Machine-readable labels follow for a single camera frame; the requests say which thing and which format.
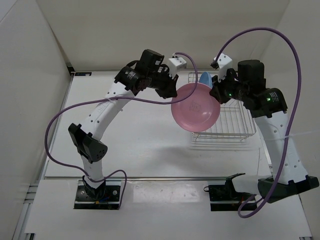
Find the pink plastic plate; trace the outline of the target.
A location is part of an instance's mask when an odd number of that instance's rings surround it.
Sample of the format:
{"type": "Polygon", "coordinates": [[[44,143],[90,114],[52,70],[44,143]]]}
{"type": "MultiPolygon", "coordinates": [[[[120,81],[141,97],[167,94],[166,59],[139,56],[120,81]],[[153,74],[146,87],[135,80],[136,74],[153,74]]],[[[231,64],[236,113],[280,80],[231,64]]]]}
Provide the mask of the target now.
{"type": "Polygon", "coordinates": [[[171,114],[175,122],[189,132],[203,132],[218,120],[221,104],[210,95],[211,88],[202,83],[188,83],[172,99],[171,114]]]}

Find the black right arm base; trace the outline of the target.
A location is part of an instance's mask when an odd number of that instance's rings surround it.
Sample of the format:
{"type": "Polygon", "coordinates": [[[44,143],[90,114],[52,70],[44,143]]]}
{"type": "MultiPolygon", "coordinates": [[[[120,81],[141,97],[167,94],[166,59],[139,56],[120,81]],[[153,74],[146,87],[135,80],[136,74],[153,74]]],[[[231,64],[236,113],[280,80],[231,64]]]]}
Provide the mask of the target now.
{"type": "Polygon", "coordinates": [[[241,204],[252,196],[247,192],[236,192],[234,188],[232,180],[242,175],[245,173],[213,177],[207,181],[203,191],[209,195],[212,212],[237,212],[241,204]]]}

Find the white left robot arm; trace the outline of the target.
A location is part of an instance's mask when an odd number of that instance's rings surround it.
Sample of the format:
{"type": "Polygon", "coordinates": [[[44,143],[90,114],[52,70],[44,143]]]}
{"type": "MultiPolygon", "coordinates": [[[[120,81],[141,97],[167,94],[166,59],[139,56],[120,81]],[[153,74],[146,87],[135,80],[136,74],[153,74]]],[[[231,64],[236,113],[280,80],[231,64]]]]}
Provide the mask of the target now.
{"type": "Polygon", "coordinates": [[[79,153],[85,174],[82,178],[85,193],[94,201],[104,199],[106,181],[103,177],[102,159],[108,147],[101,139],[105,130],[123,107],[139,92],[146,88],[155,89],[164,98],[177,96],[177,72],[186,66],[180,57],[169,58],[145,49],[139,60],[129,62],[114,78],[105,102],[99,103],[79,124],[72,123],[68,132],[79,153]]]}

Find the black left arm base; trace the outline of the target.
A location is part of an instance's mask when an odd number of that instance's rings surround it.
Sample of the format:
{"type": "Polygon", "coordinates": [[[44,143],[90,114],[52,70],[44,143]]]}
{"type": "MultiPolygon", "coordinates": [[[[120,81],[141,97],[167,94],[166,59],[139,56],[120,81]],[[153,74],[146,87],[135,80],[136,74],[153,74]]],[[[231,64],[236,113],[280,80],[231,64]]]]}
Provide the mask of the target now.
{"type": "Polygon", "coordinates": [[[79,180],[73,208],[76,210],[118,210],[120,208],[121,181],[104,181],[98,188],[79,180]]]}

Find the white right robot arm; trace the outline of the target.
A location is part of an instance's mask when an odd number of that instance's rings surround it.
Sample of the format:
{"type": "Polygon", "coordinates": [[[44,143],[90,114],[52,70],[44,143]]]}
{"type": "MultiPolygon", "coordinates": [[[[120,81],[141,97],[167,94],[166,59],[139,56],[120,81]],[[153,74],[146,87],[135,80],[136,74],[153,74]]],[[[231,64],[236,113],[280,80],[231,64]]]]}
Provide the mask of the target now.
{"type": "Polygon", "coordinates": [[[256,59],[243,60],[234,70],[232,63],[226,55],[211,63],[218,74],[212,77],[209,94],[220,104],[237,100],[249,110],[265,142],[273,175],[234,175],[224,188],[226,197],[236,200],[248,193],[271,204],[319,187],[318,178],[308,174],[289,136],[293,118],[287,113],[283,93],[266,86],[264,64],[256,59]]]}

